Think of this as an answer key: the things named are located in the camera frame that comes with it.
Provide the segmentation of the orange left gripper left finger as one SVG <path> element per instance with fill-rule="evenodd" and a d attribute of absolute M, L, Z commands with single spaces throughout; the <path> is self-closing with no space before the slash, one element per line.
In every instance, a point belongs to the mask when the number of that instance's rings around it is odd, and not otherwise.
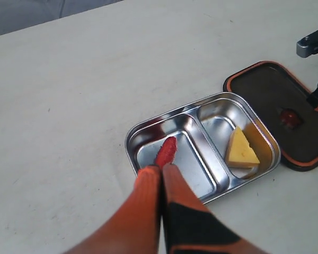
<path fill-rule="evenodd" d="M 104 225 L 66 253 L 157 253 L 162 175 L 141 169 L 126 201 Z"/>

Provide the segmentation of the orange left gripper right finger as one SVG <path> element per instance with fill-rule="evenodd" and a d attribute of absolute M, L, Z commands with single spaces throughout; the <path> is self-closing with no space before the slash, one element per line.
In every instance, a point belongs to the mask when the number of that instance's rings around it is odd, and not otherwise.
<path fill-rule="evenodd" d="M 168 253 L 254 253 L 254 245 L 222 224 L 196 197 L 179 169 L 163 170 Z"/>

